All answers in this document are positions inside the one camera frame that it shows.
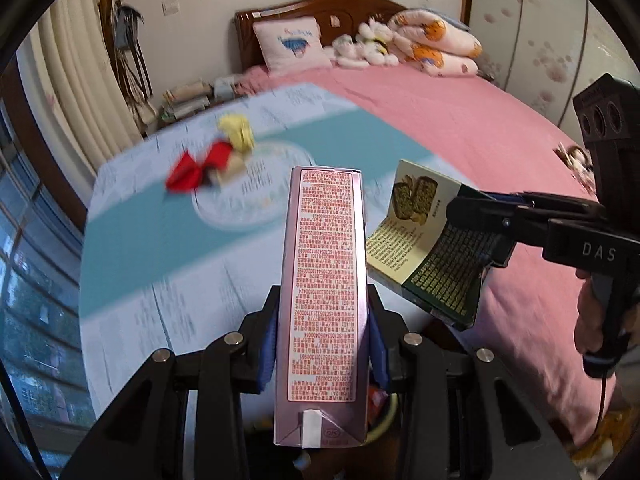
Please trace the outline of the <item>person's right hand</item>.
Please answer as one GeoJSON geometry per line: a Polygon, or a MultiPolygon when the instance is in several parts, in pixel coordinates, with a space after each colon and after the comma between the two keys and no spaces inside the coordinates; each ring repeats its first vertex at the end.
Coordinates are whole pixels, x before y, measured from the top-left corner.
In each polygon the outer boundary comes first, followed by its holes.
{"type": "MultiPolygon", "coordinates": [[[[591,286],[591,274],[584,270],[576,271],[576,278],[582,281],[577,299],[578,319],[574,329],[575,348],[580,354],[597,352],[603,344],[602,326],[605,310],[594,296],[591,286]]],[[[624,330],[630,335],[629,347],[639,344],[639,306],[625,314],[624,330]]]]}

